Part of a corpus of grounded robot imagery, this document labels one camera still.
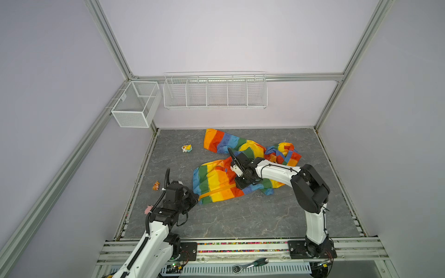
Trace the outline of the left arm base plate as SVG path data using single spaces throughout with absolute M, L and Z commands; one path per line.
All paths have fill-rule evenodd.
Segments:
M 181 242 L 173 245 L 170 261 L 195 261 L 198 255 L 197 242 Z

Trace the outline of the small orange toy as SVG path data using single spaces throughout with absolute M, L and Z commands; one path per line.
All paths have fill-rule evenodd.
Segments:
M 161 183 L 159 181 L 156 181 L 155 184 L 153 185 L 153 190 L 159 191 L 160 187 L 161 187 Z

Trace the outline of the small pink pig toy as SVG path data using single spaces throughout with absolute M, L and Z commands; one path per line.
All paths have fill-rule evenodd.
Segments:
M 153 206 L 147 206 L 147 208 L 144 211 L 144 214 L 147 215 L 148 213 L 150 213 L 153 209 Z

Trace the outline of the white mesh box basket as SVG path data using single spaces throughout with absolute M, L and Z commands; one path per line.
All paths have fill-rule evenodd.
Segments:
M 111 112 L 120 127 L 150 128 L 161 99 L 157 82 L 130 81 Z

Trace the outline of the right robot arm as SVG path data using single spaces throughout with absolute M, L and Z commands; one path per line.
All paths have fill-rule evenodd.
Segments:
M 303 240 L 288 241 L 292 259 L 337 257 L 326 228 L 326 205 L 330 188 L 313 166 L 284 166 L 264 158 L 250 159 L 242 152 L 234 153 L 232 148 L 228 152 L 232 158 L 231 170 L 236 174 L 235 182 L 239 189 L 262 183 L 266 179 L 293 189 L 299 206 L 305 211 L 307 230 Z

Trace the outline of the small yellow duck toy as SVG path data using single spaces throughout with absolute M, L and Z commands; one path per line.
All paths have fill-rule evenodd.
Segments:
M 192 151 L 192 145 L 191 145 L 191 144 L 183 145 L 183 146 L 181 147 L 181 149 L 182 149 L 182 151 L 183 151 L 184 153 L 189 153 L 189 152 Z

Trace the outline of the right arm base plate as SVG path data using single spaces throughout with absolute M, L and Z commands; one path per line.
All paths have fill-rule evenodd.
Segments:
M 333 242 L 326 238 L 321 244 L 306 240 L 287 242 L 291 259 L 336 259 L 337 253 Z

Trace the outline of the rainbow striped jacket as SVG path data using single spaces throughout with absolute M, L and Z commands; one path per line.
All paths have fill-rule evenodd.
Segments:
M 254 191 L 272 195 L 275 189 L 285 184 L 254 174 L 241 178 L 242 182 L 247 182 L 246 185 L 236 185 L 236 179 L 241 177 L 246 165 L 257 158 L 291 167 L 301 159 L 289 142 L 264 147 L 255 141 L 216 129 L 206 130 L 203 147 L 217 154 L 227 154 L 228 158 L 204 163 L 194 170 L 193 192 L 199 196 L 198 202 L 202 205 L 238 198 Z

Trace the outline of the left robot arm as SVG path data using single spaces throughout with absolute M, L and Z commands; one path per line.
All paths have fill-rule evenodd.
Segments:
M 112 278 L 160 278 L 162 268 L 172 258 L 181 256 L 181 240 L 172 232 L 182 226 L 181 215 L 188 219 L 189 211 L 198 203 L 198 195 L 179 181 L 170 181 L 166 170 L 162 194 L 147 213 L 145 233 L 135 249 Z

